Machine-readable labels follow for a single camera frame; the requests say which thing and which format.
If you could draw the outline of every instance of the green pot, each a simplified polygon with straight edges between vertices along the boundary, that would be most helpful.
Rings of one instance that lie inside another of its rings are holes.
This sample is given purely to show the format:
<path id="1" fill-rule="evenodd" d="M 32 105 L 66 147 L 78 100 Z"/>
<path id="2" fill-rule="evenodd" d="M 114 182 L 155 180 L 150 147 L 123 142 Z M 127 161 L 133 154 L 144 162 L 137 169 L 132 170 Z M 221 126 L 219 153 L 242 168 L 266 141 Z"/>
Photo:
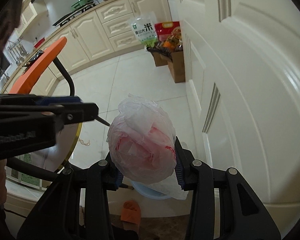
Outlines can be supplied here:
<path id="1" fill-rule="evenodd" d="M 79 0 L 79 1 L 77 1 L 75 4 L 73 4 L 73 5 L 71 6 L 71 9 L 72 9 L 73 11 L 75 11 L 75 10 L 77 10 L 78 8 L 84 6 L 85 4 L 88 4 L 88 3 L 91 3 L 91 2 L 93 2 L 93 0 Z"/>

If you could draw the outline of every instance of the red item on counter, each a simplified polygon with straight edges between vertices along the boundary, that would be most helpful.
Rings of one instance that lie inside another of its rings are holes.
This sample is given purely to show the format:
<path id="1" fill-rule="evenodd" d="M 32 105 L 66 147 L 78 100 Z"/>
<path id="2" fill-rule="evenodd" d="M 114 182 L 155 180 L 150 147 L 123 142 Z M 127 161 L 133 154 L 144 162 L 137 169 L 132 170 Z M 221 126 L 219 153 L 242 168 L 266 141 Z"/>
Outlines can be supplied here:
<path id="1" fill-rule="evenodd" d="M 179 27 L 180 22 L 163 22 L 154 25 L 159 41 L 164 42 L 171 35 L 174 28 Z"/>
<path id="2" fill-rule="evenodd" d="M 43 37 L 41 40 L 39 40 L 34 47 L 37 49 L 46 39 Z"/>

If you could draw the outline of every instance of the snack package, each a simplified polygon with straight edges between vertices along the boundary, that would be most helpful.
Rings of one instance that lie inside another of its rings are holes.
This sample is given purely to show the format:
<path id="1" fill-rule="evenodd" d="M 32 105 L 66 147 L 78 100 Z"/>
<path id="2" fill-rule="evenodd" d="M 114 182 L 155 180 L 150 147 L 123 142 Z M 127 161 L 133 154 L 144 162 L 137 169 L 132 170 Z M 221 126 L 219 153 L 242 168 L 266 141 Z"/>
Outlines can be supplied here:
<path id="1" fill-rule="evenodd" d="M 128 22 L 137 40 L 146 47 L 153 48 L 154 44 L 158 41 L 158 36 L 154 28 L 154 22 L 156 21 L 154 12 L 151 12 L 148 15 L 140 15 L 130 19 Z"/>
<path id="2" fill-rule="evenodd" d="M 159 41 L 161 42 L 165 42 L 176 27 L 180 27 L 180 22 L 163 22 L 154 25 Z"/>

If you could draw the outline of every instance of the gas stove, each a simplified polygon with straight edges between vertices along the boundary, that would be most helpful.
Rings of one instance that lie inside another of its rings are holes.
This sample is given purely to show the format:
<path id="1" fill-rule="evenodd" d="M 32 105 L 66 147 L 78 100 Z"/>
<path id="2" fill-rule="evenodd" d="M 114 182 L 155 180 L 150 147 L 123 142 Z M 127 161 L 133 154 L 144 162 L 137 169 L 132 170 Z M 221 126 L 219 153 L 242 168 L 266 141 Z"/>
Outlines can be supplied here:
<path id="1" fill-rule="evenodd" d="M 66 23 L 70 22 L 72 19 L 74 19 L 75 17 L 79 16 L 80 14 L 84 13 L 85 11 L 95 7 L 96 4 L 95 3 L 90 3 L 90 4 L 85 4 L 84 6 L 82 6 L 81 8 L 78 8 L 77 10 L 66 14 L 65 16 L 63 16 L 61 19 L 59 19 L 58 21 L 56 21 L 53 26 L 57 27 L 60 26 L 62 27 L 63 25 L 65 25 Z"/>

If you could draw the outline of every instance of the cabinet door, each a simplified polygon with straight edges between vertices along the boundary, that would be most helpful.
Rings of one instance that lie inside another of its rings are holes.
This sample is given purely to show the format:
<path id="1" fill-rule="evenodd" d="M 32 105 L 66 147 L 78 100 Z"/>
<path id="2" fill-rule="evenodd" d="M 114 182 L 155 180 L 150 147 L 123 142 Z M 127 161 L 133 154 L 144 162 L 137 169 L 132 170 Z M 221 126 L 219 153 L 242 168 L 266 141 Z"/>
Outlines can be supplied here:
<path id="1" fill-rule="evenodd" d="M 70 26 L 59 32 L 51 40 L 55 42 L 61 37 L 67 38 L 67 44 L 59 53 L 58 58 L 68 72 L 90 61 Z"/>
<path id="2" fill-rule="evenodd" d="M 15 82 L 18 80 L 18 78 L 23 74 L 24 68 L 20 68 L 18 72 L 13 76 L 13 78 L 9 79 L 9 84 L 6 87 L 6 91 L 10 93 L 11 88 L 15 84 Z"/>
<path id="3" fill-rule="evenodd" d="M 38 88 L 39 91 L 42 91 L 44 95 L 48 95 L 56 80 L 56 76 L 52 73 L 52 71 L 49 68 L 47 68 L 42 73 L 35 86 Z"/>
<path id="4" fill-rule="evenodd" d="M 49 47 L 51 44 L 52 44 L 52 41 L 48 41 L 48 42 L 46 42 L 40 49 L 41 49 L 41 50 L 45 50 L 45 49 L 46 49 L 47 47 Z M 52 73 L 53 73 L 57 78 L 59 78 L 59 77 L 62 76 L 61 73 L 60 73 L 60 71 L 58 70 L 58 68 L 56 67 L 56 65 L 55 65 L 53 62 L 51 62 L 51 64 L 49 65 L 49 69 L 52 71 Z"/>
<path id="5" fill-rule="evenodd" d="M 46 96 L 45 93 L 43 93 L 38 87 L 37 85 L 34 85 L 30 94 L 34 94 L 34 95 L 37 95 L 37 96 Z"/>
<path id="6" fill-rule="evenodd" d="M 132 13 L 129 0 L 118 0 L 111 2 L 96 10 L 102 23 L 113 20 L 123 15 Z"/>
<path id="7" fill-rule="evenodd" d="M 109 40 L 115 51 L 119 51 L 121 49 L 126 49 L 141 44 L 140 41 L 136 39 L 132 31 L 119 34 L 110 38 Z"/>
<path id="8" fill-rule="evenodd" d="M 154 12 L 157 22 L 171 21 L 168 0 L 129 0 L 135 15 Z"/>
<path id="9" fill-rule="evenodd" d="M 114 52 L 95 11 L 76 20 L 71 28 L 90 60 Z"/>

